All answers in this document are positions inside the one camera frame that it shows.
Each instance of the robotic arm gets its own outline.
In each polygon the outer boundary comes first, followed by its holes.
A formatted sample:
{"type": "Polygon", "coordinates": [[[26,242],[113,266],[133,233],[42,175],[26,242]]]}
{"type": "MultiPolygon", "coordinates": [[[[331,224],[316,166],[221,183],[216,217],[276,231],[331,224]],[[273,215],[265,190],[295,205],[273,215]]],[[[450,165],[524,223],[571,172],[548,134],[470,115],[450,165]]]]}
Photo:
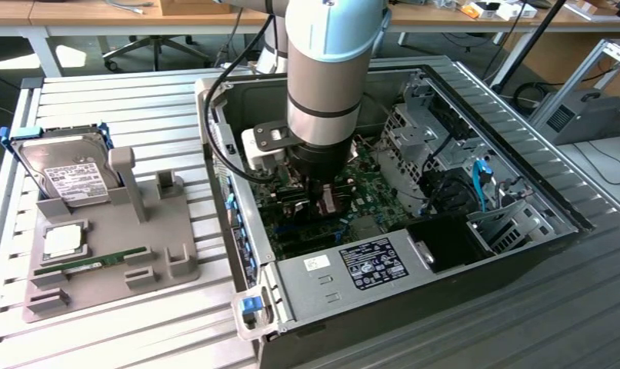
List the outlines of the robotic arm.
{"type": "MultiPolygon", "coordinates": [[[[289,95],[285,125],[296,141],[288,153],[295,168],[311,181],[331,183],[348,162],[372,48],[385,24],[388,1],[218,2],[286,17],[289,95]]],[[[273,146],[260,149],[269,151],[273,146]]]]}

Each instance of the hard drive label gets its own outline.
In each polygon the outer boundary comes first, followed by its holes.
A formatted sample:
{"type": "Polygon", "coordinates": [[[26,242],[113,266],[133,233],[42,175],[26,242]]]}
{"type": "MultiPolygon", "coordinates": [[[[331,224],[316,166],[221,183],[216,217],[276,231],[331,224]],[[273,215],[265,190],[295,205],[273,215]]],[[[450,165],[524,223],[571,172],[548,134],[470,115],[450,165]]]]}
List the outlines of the hard drive label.
{"type": "Polygon", "coordinates": [[[47,168],[46,175],[62,199],[67,202],[98,198],[109,194],[95,163],[47,168]]]}
{"type": "Polygon", "coordinates": [[[388,238],[340,250],[353,283],[367,290],[409,275],[388,238]]]}

